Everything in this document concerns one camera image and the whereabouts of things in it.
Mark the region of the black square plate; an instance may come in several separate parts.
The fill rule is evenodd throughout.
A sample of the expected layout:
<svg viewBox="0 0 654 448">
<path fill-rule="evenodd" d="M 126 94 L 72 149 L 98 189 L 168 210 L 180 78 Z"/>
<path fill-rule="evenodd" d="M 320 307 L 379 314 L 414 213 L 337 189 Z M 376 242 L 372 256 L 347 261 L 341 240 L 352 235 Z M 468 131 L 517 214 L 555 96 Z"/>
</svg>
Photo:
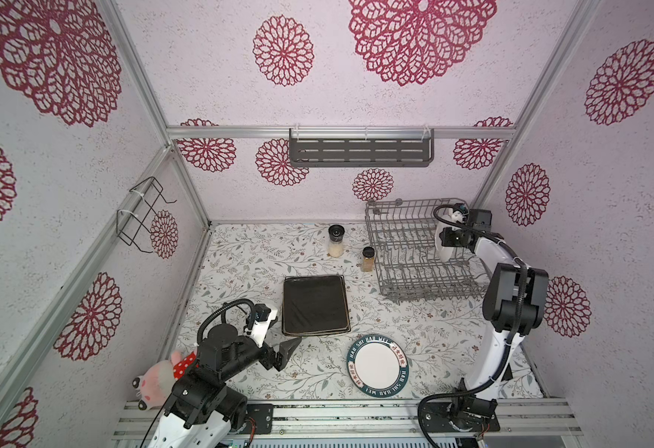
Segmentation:
<svg viewBox="0 0 654 448">
<path fill-rule="evenodd" d="M 282 334 L 291 337 L 323 337 L 323 336 L 336 336 L 348 334 L 351 330 L 333 330 L 332 332 L 286 332 L 283 330 Z"/>
<path fill-rule="evenodd" d="M 282 331 L 351 330 L 343 276 L 289 276 L 283 283 Z"/>
</svg>

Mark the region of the white round plate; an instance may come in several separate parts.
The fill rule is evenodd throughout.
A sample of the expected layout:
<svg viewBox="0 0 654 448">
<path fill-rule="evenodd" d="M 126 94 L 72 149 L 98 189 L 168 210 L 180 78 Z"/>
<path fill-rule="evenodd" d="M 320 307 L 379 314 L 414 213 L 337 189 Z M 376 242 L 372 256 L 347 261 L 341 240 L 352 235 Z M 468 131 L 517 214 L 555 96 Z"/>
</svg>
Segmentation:
<svg viewBox="0 0 654 448">
<path fill-rule="evenodd" d="M 409 359 L 388 336 L 367 334 L 347 350 L 347 372 L 365 395 L 388 399 L 400 394 L 410 377 Z"/>
<path fill-rule="evenodd" d="M 442 262 L 448 262 L 453 258 L 456 249 L 453 246 L 445 246 L 442 243 L 441 233 L 444 229 L 450 229 L 450 226 L 438 221 L 434 232 L 434 245 L 437 257 Z"/>
</svg>

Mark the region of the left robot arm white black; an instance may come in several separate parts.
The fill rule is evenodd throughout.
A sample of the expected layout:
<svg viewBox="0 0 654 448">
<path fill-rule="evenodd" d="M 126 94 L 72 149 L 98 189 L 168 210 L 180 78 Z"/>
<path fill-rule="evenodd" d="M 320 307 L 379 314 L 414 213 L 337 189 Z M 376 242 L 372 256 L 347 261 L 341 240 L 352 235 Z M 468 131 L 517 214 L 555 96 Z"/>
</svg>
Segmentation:
<svg viewBox="0 0 654 448">
<path fill-rule="evenodd" d="M 293 338 L 273 348 L 267 343 L 257 345 L 231 324 L 211 328 L 156 416 L 155 431 L 148 431 L 141 444 L 218 446 L 229 433 L 240 431 L 248 419 L 247 397 L 227 386 L 227 381 L 256 363 L 282 371 L 301 341 Z"/>
</svg>

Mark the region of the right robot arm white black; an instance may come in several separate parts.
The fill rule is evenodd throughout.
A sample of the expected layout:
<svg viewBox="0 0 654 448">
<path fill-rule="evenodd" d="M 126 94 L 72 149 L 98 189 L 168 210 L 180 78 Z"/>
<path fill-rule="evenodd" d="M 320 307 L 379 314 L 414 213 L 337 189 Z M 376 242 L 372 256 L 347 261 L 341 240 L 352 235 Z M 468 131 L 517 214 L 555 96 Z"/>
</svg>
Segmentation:
<svg viewBox="0 0 654 448">
<path fill-rule="evenodd" d="M 528 264 L 500 234 L 490 231 L 490 211 L 446 203 L 435 207 L 432 215 L 438 222 L 434 235 L 438 257 L 446 259 L 458 248 L 469 250 L 489 278 L 482 302 L 486 331 L 481 351 L 460 390 L 447 396 L 492 401 L 498 397 L 513 350 L 541 326 L 549 275 Z"/>
</svg>

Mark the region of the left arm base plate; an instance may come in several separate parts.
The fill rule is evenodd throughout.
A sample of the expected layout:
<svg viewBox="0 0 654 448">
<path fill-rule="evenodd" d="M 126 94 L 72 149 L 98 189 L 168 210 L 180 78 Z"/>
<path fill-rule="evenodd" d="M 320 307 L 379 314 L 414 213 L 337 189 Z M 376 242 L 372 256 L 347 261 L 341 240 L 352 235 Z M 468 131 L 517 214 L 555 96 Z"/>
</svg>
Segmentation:
<svg viewBox="0 0 654 448">
<path fill-rule="evenodd" d="M 275 405 L 273 403 L 248 403 L 238 434 L 246 436 L 250 436 L 252 433 L 255 433 L 256 436 L 271 434 L 274 411 Z"/>
</svg>

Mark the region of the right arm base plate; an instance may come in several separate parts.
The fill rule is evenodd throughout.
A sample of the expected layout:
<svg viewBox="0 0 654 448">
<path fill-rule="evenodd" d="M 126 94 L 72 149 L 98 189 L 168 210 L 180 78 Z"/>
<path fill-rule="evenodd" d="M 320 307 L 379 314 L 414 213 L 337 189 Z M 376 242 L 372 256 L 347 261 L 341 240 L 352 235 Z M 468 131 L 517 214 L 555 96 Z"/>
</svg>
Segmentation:
<svg viewBox="0 0 654 448">
<path fill-rule="evenodd" d="M 498 432 L 497 407 L 495 399 L 487 401 L 475 396 L 435 399 L 420 403 L 417 418 L 420 427 L 429 434 Z"/>
</svg>

